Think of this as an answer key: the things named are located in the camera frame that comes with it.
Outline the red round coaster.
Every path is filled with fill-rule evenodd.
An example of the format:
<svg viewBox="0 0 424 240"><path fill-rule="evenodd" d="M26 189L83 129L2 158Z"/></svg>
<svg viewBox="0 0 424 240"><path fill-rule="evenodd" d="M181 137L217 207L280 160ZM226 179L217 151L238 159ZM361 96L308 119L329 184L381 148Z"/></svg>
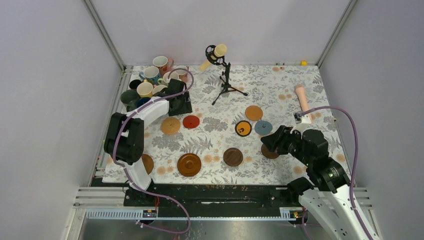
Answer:
<svg viewBox="0 0 424 240"><path fill-rule="evenodd" d="M200 119L195 115L188 115L183 119L182 123L186 129L194 129L199 126Z"/></svg>

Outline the blue round coaster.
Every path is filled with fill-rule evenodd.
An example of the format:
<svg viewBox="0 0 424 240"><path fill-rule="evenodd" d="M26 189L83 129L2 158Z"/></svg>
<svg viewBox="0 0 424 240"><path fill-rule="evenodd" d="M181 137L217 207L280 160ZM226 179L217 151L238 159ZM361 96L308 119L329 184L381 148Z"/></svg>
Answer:
<svg viewBox="0 0 424 240"><path fill-rule="evenodd" d="M254 126L254 130L258 135L266 136L273 130L273 125L266 120L258 120Z"/></svg>

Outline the woven rattan coaster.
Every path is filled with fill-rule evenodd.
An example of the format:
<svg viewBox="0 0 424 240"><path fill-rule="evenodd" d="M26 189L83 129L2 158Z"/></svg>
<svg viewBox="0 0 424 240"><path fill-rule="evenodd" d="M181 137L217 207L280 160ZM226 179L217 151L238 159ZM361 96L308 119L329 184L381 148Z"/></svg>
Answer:
<svg viewBox="0 0 424 240"><path fill-rule="evenodd" d="M181 128L181 122L175 117L167 117L160 126L160 130L165 135L174 135Z"/></svg>

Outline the light wooden round coaster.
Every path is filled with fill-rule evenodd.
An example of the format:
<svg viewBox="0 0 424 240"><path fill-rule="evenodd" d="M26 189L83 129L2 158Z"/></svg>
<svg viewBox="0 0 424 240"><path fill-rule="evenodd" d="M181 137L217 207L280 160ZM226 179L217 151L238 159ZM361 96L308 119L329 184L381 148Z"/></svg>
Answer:
<svg viewBox="0 0 424 240"><path fill-rule="evenodd" d="M257 105L251 105L245 109L245 116L251 121L259 121L263 117L263 110Z"/></svg>

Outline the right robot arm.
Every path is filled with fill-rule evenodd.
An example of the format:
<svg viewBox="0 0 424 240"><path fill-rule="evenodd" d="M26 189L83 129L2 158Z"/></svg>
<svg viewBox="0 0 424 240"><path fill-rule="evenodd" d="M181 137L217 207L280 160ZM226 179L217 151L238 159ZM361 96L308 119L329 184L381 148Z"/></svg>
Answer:
<svg viewBox="0 0 424 240"><path fill-rule="evenodd" d="M262 137L261 142L268 151L291 155L307 167L307 177L287 185L287 201L305 207L332 240L380 238L351 191L349 176L330 157L329 143L321 131L300 132L282 125L275 133Z"/></svg>

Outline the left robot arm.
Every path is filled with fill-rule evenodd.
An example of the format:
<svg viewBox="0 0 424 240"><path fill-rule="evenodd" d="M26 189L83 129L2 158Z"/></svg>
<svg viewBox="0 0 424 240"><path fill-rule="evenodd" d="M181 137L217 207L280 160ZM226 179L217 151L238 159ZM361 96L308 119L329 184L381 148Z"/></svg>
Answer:
<svg viewBox="0 0 424 240"><path fill-rule="evenodd" d="M192 112L190 85L171 79L167 88L150 100L126 114L111 115L104 151L120 166L131 188L136 189L136 199L144 206L152 204L155 192L149 188L152 178L141 160L144 152L145 128L162 116L178 116Z"/></svg>

